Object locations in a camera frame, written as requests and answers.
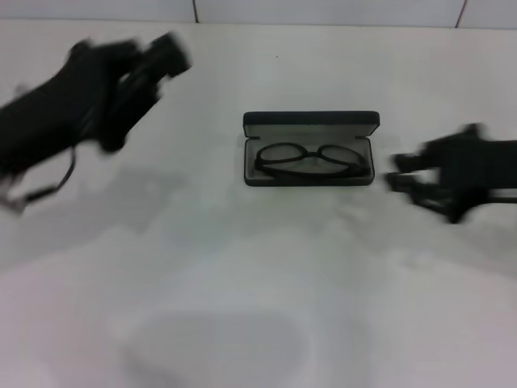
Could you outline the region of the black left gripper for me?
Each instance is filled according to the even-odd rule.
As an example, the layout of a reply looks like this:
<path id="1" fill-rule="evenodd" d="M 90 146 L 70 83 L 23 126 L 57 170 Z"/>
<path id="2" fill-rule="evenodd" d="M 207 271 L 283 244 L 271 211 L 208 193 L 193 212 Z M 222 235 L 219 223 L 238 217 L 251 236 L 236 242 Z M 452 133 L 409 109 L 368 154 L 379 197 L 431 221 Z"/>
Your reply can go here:
<path id="1" fill-rule="evenodd" d="M 70 145 L 95 141 L 112 154 L 161 97 L 159 83 L 143 74 L 176 77 L 188 71 L 191 62 L 175 36 L 166 33 L 143 51 L 135 40 L 99 45 L 82 40 L 70 50 L 68 67 L 76 82 Z"/>

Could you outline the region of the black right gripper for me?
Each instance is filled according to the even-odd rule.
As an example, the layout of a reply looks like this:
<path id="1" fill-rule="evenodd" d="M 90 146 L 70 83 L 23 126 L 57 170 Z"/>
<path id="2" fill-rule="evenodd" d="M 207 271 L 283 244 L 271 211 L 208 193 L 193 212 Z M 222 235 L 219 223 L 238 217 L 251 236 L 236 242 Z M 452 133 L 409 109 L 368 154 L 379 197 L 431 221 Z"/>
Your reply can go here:
<path id="1" fill-rule="evenodd" d="M 458 133 L 422 143 L 413 153 L 394 154 L 398 171 L 439 170 L 437 185 L 419 181 L 415 175 L 390 172 L 385 182 L 392 192 L 406 194 L 421 207 L 441 207 L 449 223 L 461 223 L 467 213 L 490 199 L 482 181 L 485 140 L 480 124 L 467 124 Z"/>

